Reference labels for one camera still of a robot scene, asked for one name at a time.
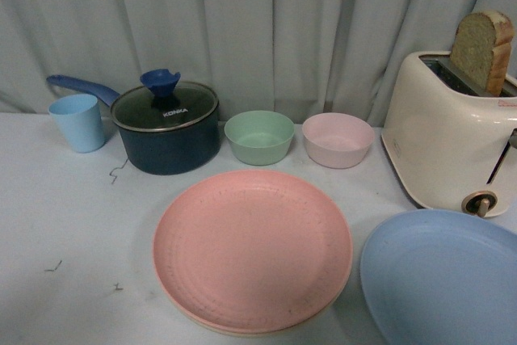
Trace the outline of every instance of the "blue plate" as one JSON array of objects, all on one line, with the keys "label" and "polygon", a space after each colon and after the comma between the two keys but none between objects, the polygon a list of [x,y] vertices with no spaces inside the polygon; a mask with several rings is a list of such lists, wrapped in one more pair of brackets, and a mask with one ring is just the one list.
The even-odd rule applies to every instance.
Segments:
[{"label": "blue plate", "polygon": [[360,275],[389,343],[517,344],[517,234],[487,220],[401,213],[369,236]]}]

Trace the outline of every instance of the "toast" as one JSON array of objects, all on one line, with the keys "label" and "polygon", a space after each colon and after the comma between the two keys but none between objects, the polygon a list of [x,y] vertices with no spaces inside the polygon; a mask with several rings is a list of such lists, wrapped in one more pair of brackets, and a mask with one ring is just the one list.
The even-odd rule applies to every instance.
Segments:
[{"label": "toast", "polygon": [[481,89],[499,96],[514,34],[510,19],[499,11],[469,14],[456,30],[451,62]]}]

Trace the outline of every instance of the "green bowl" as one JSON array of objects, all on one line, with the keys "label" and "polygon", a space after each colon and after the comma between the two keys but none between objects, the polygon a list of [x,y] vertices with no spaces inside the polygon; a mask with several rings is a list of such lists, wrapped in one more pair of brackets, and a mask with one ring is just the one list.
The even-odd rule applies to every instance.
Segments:
[{"label": "green bowl", "polygon": [[287,155],[294,123],[273,111],[248,111],[232,117],[225,125],[233,155],[248,165],[277,163]]}]

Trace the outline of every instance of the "blue cup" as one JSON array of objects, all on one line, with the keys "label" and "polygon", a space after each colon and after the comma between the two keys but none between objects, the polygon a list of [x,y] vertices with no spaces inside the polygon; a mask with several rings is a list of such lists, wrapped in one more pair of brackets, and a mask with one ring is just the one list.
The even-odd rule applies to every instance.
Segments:
[{"label": "blue cup", "polygon": [[89,153],[104,144],[99,101],[93,95],[70,95],[48,108],[69,146],[78,153]]}]

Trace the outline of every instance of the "navy blue saucepan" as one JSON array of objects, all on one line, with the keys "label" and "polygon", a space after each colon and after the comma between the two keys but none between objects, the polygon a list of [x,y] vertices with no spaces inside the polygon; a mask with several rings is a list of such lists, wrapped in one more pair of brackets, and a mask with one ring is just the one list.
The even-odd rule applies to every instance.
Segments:
[{"label": "navy blue saucepan", "polygon": [[109,106],[129,161],[150,174],[174,175],[205,164],[221,146],[215,92],[199,83],[178,84],[179,78],[167,69],[152,70],[141,76],[144,86],[122,95],[63,75],[47,81],[95,95]]}]

